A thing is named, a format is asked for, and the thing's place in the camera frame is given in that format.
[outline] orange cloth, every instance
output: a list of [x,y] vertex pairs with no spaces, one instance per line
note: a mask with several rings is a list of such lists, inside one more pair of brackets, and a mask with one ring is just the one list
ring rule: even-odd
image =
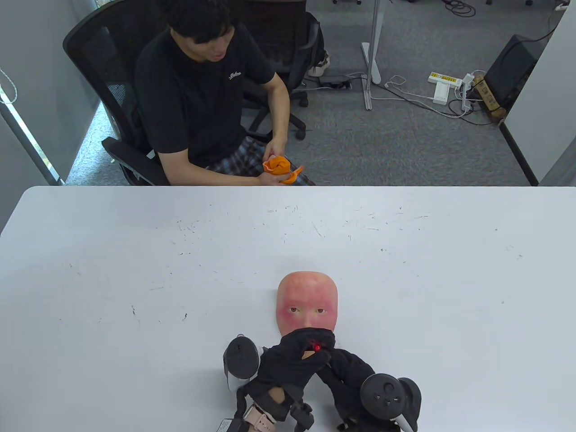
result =
[[[267,162],[264,162],[264,171],[269,172],[270,174],[274,174],[275,176],[281,176],[284,174],[289,174],[290,170],[292,169],[292,165],[288,159],[284,156],[276,156],[270,159]],[[294,184],[298,175],[304,171],[304,167],[301,166],[296,171],[292,173],[292,177],[288,180],[283,181],[284,184]]]

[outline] carpet floor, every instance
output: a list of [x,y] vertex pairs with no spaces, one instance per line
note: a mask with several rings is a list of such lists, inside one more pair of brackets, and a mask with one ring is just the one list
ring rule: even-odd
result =
[[[382,83],[400,75],[406,79],[405,91],[433,96],[430,72],[463,77],[487,70],[513,34],[537,39],[548,33],[549,17],[550,25],[560,19],[552,14],[553,0],[535,0],[531,7],[524,0],[467,3],[476,8],[474,17],[458,17],[440,0],[387,2],[377,55]],[[373,0],[361,5],[308,0],[331,57],[326,75],[366,70],[360,43],[370,39],[373,5]],[[287,153],[318,185],[528,185],[496,126],[475,126],[397,100],[374,100],[373,110],[366,111],[361,82],[353,84],[352,90],[312,90],[307,108],[293,105],[308,132],[304,141],[292,133]],[[394,95],[373,87],[373,97]],[[448,112],[441,105],[434,108]],[[251,115],[247,112],[247,124]],[[482,112],[466,119],[488,122]],[[100,145],[109,135],[113,131],[100,107],[67,184],[126,184]]]

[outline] shoe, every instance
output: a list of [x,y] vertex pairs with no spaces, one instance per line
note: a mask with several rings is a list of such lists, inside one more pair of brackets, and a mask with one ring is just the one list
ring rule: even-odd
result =
[[322,75],[324,75],[324,71],[329,67],[330,67],[330,56],[328,55],[328,52],[324,51],[324,60],[322,60],[320,63],[311,68],[308,71],[308,76],[315,78],[321,77]]

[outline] white wall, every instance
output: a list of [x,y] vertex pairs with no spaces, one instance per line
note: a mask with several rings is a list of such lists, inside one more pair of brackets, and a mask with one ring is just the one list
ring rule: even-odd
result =
[[[0,1],[0,66],[18,87],[14,107],[65,179],[98,98],[62,48],[94,0]],[[0,77],[12,97],[12,88]]]
[[47,182],[0,116],[0,232],[24,191]]
[[[539,182],[551,168],[576,164],[576,5],[562,17],[504,124]],[[569,160],[556,164],[561,156]]]

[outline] black glove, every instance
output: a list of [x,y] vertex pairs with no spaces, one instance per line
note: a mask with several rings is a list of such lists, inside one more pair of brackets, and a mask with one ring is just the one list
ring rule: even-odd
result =
[[369,414],[362,404],[360,388],[366,379],[374,375],[374,369],[355,354],[346,350],[330,350],[329,366],[317,375],[330,387],[334,405],[344,421],[339,430],[357,428],[359,432],[400,431],[390,420],[377,419]]
[[[290,407],[302,400],[310,378],[330,361],[334,343],[334,333],[326,329],[303,328],[289,333],[279,345],[264,350],[256,378],[244,386],[244,391],[276,420],[284,421]],[[320,346],[320,351],[302,360],[304,352],[313,351],[314,346]],[[284,390],[283,404],[268,394],[273,387]]]

